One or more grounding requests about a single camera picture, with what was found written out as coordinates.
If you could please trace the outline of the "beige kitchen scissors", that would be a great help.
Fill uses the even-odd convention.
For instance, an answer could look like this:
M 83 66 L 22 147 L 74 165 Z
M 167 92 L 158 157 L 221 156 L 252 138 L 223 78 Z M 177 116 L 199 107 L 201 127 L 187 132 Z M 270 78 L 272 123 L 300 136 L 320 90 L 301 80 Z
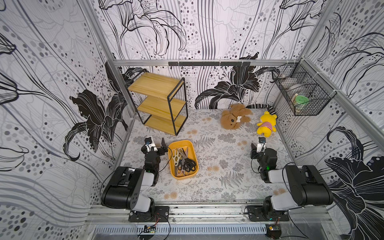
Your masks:
M 179 149 L 172 149 L 172 159 L 174 166 L 177 167 L 182 160 L 182 155 L 179 153 Z

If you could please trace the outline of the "yellow storage tray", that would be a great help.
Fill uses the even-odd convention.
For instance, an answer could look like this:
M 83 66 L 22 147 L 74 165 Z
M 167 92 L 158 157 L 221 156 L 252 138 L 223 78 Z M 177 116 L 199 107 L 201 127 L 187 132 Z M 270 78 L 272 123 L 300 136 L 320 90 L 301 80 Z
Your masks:
M 177 180 L 194 177 L 199 171 L 198 158 L 191 141 L 182 140 L 169 145 L 170 171 Z

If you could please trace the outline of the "large black scissors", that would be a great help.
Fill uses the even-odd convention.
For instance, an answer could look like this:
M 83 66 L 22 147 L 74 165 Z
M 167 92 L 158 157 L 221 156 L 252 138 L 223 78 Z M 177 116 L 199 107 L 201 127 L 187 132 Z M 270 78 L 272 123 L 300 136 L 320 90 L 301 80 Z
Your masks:
M 194 160 L 190 159 L 183 148 L 179 149 L 179 153 L 182 155 L 183 159 L 183 169 L 185 173 L 194 172 L 196 170 L 197 164 Z

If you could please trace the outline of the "pink handled scissors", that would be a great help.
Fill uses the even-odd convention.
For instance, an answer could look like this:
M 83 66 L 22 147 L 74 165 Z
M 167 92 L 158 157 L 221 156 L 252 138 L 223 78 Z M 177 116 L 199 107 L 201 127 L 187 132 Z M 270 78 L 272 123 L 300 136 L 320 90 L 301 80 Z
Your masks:
M 179 163 L 179 165 L 178 165 L 177 167 L 175 167 L 175 168 L 176 168 L 176 176 L 181 176 L 181 175 L 183 174 L 184 169 L 183 169 L 182 164 L 183 164 L 183 159 L 181 160 L 181 162 Z

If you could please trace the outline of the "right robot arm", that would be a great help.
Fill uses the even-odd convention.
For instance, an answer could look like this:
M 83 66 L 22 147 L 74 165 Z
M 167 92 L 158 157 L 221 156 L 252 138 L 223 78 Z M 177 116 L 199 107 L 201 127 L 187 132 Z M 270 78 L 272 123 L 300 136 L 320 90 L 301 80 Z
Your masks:
M 334 196 L 318 169 L 313 165 L 297 166 L 287 163 L 277 169 L 277 151 L 265 144 L 251 144 L 251 160 L 259 164 L 257 173 L 267 184 L 283 184 L 287 191 L 266 197 L 264 212 L 285 212 L 305 206 L 328 206 Z

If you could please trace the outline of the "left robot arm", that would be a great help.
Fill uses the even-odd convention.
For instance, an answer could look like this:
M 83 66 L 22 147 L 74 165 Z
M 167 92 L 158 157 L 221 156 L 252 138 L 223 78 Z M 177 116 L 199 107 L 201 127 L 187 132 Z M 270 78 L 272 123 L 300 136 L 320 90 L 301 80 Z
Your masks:
M 160 173 L 161 156 L 169 148 L 164 139 L 160 146 L 156 146 L 152 137 L 145 138 L 141 151 L 145 155 L 143 168 L 118 167 L 101 194 L 103 206 L 112 209 L 128 209 L 133 212 L 155 212 L 152 198 L 141 194 L 142 187 L 153 187 L 157 184 Z

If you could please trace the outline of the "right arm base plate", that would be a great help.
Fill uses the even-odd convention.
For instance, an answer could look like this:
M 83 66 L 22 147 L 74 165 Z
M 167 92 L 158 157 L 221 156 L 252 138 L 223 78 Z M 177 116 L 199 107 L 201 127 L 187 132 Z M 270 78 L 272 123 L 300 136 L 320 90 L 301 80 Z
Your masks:
M 244 214 L 251 222 L 288 222 L 290 220 L 287 211 L 270 210 L 263 206 L 246 206 Z

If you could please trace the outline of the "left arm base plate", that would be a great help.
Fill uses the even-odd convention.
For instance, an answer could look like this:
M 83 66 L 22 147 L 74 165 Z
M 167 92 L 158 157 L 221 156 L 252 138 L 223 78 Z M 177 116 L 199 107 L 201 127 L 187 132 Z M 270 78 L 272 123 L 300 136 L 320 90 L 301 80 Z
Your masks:
M 147 212 L 131 211 L 130 223 L 166 223 L 169 219 L 169 206 L 151 206 Z

